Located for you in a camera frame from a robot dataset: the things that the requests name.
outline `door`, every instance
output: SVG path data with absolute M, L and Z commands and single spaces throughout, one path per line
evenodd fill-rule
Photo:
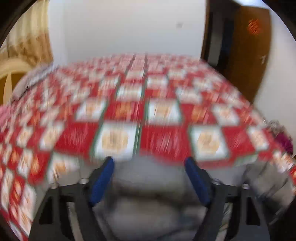
M 240 7 L 234 18 L 234 32 L 225 77 L 253 103 L 260 87 L 271 41 L 268 9 Z

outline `screw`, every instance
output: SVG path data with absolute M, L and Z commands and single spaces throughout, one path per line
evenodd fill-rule
M 220 185 L 220 184 L 221 184 L 221 181 L 220 181 L 219 179 L 214 178 L 214 179 L 212 180 L 212 183 L 213 183 L 214 185 Z
M 249 190 L 249 189 L 250 189 L 250 186 L 249 186 L 248 184 L 244 183 L 244 184 L 242 185 L 242 188 L 243 188 L 244 190 Z
M 59 184 L 58 183 L 52 183 L 51 185 L 50 185 L 50 188 L 51 189 L 56 189 L 56 188 L 58 188 L 59 187 Z
M 87 184 L 88 181 L 89 181 L 88 178 L 82 178 L 82 179 L 79 180 L 79 183 L 80 183 L 80 184 Z

